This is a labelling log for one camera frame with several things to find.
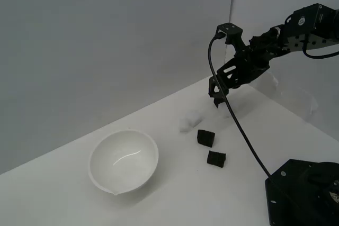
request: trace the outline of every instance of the black block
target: black block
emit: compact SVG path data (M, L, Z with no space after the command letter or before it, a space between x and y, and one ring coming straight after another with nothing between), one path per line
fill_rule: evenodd
M207 163L218 166L222 168L226 161L226 154L225 153L218 153L210 151L207 157Z
M198 143L211 148L213 146L215 135L216 134L214 132L198 130Z

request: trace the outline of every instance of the bowl rim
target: bowl rim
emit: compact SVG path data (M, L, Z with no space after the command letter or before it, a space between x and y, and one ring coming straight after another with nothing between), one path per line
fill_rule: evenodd
M94 179L94 177L93 177L93 175L92 175L92 171L91 171L91 161L92 161L92 156L93 156L94 151L95 151L95 150L98 148L98 146L101 144L101 142L103 142L103 141L104 141L105 139L107 139L109 136L112 136L112 135L117 134L117 133L119 133L119 132L126 132L126 131L138 132L138 133L140 133L140 134L142 134L142 135L144 135L144 136L146 136L146 137L148 138L148 140L153 144L153 147L155 148L155 164L154 164L154 168L153 168L152 171L149 173L149 175L147 176L147 178L145 178L145 181L144 181L144 182L140 183L140 184L139 184L138 186L136 186L136 187L127 189L127 190L125 190L125 191L123 191L123 192L113 192L113 191L109 190L108 188L103 187L102 185L100 185L100 184ZM157 146L157 144L155 143L155 141L153 140L153 138L152 138L150 135L148 135L148 134L145 133L145 132L142 132L142 131L139 131L139 130L135 130L135 129L122 129L122 130L116 130L116 131L113 131L113 132L111 132L110 134L106 135L104 138L102 138L102 139L94 146L94 148L92 149L92 151L91 151L91 153L90 153L90 158L89 158L89 160L88 160L87 170L88 170L88 175L89 175L91 181L93 182L93 184L94 184L97 188L99 188L99 189L101 189L101 190L103 190L103 191L105 191L105 192L107 192L107 193L111 193L111 194L114 194L114 195L118 195L118 194L121 194L121 193L127 193L127 192L133 191L133 190L135 190L135 189L138 189L140 186L142 186L144 183L146 183L146 182L152 177L152 175L153 175L153 173L154 173L154 171L155 171L155 169L156 169L156 167L157 167L157 165L158 165L158 161L159 161L159 150L158 150L158 146Z

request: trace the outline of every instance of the black cable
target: black cable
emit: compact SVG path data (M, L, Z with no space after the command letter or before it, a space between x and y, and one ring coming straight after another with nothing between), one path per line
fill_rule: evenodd
M211 49L212 49L212 45L213 45L214 41L216 41L216 40L218 40L218 39L222 39L222 38L224 38L225 36L226 36L226 35L225 35L224 33L222 33L222 32L217 33L217 34L213 37L213 39L211 40L210 44L208 45L208 63L209 63L209 65L210 65L210 69L211 69L211 72L212 72L212 74L213 74L213 78L214 78L215 82L217 83L217 86L218 86L218 88L219 88L219 90L220 90L220 92L221 92L221 94L222 94L222 97L223 97L223 99L224 99L224 101L225 101L225 103L226 103L226 105L227 105L227 108L228 108L228 110L229 110L229 112L230 112L230 114L231 114L231 116L232 116L232 118L233 118L235 124L237 125L237 127L238 127L240 133L242 134L242 136L244 137L244 139L245 139L245 141L246 141L246 143L247 143L249 149L251 150L253 156L255 157L256 161L258 162L258 164L261 166L261 168L262 168L262 169L264 170L264 172L266 173L266 175L267 175L267 177L269 178L270 182L275 186L275 188L276 188L282 195L284 195L284 196L285 196L292 204L294 204L300 211L306 212L306 211L304 211L304 210L303 210L303 209L302 209L302 208L301 208L301 207L300 207L300 206L299 206L299 205L298 205L298 204L297 204L297 203L296 203L296 202L295 202L295 201L294 201L287 193L285 193L285 192L279 187L279 185L277 185L277 184L275 183L275 181L274 181L273 178L272 178L272 175L271 175L270 172L266 169L265 165L262 163L261 159L259 158L259 156L258 156L257 153L255 152L255 150L254 150L254 148L253 148L251 142L249 141L247 135L245 134L245 132L244 132L242 126L240 125L240 123L239 123L239 121L238 121L238 119L237 119L237 117L236 117L236 115L234 114L234 112L233 112L233 110L232 110L232 108L231 108L231 105L229 104L229 102L228 102L228 100L227 100L227 97L226 97L226 95L225 95L225 93L224 93L224 91L223 91L223 89L222 89L222 87L221 87L221 85L220 85L220 82L219 82L219 80L218 80L218 78L217 78L216 72L214 71L213 64L212 64L212 60L211 60Z
M304 45L302 46L302 51L305 54L306 57L312 58L312 59L325 59L325 58L331 58L331 57L335 57L339 55L339 51L331 53L331 54L327 54L327 55L321 55L321 56L312 56L310 54L307 53L307 45L309 43L308 41L309 39L309 34L305 35L305 41L304 41Z
M263 169L264 172L266 173L267 177L271 180L271 178L272 178L271 174L269 173L269 171L266 169L265 165L264 165L264 164L262 163L262 161L260 160L260 158L259 158L259 156L257 155L257 153L255 152L255 150L254 150L254 148L253 148L251 142L249 141L247 135L245 134L245 132L244 132L242 126L240 125L240 123L239 123L239 121L238 121L236 115L234 114L234 112L233 112L233 110L232 110L232 108L231 108L231 105L229 104L229 102L228 102L228 100L227 100L227 97L226 97L224 91L223 91L222 88L221 88L221 85L220 85L220 82L219 82L219 80L218 80L218 78L217 78L216 72L214 71L213 64L212 64L212 60L211 60L211 49L212 49L212 45L213 45L214 41L217 40L217 39L218 39L217 37L213 37L213 39L211 40L211 42L210 42L210 44L209 44L209 46L208 46L208 62L209 62L209 65L210 65L211 72L212 72L212 74L213 74L214 80L215 80L215 82L217 83L219 90L221 91L222 97L223 97L223 99L224 99L224 101L225 101L225 103L226 103L226 105L227 105L227 108L228 108L228 110L229 110L229 113L231 114L231 116L232 116L232 118L233 118L235 124L237 125L237 127L238 127L240 133L241 133L242 136L244 137L244 139L245 139L245 141L246 141L246 143L247 143L249 149L251 150L253 156L255 157L255 159L257 160L257 162L259 163L259 165L262 167L262 169Z

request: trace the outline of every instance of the white wall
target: white wall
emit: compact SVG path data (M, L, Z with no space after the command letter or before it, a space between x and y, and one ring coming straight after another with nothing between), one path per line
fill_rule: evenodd
M0 173L209 75L207 46L230 11L230 0L0 3Z
M248 43L252 36L283 24L293 11L314 3L339 8L339 0L233 0L231 22L244 29L243 39ZM321 55L337 50L339 47L334 46L311 53ZM274 91L267 80L264 81L270 78L267 74L262 77L263 84L258 86L256 83L255 87L339 140L339 57L312 60L301 52L295 52L272 60L270 66L270 71L279 81L278 89ZM310 116L312 97L319 108Z

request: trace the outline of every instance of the white ceramic bowl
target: white ceramic bowl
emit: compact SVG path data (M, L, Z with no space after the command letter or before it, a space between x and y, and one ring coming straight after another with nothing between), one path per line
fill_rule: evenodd
M142 186L158 164L158 147L147 134L124 130L110 134L93 150L88 174L98 188L118 195Z

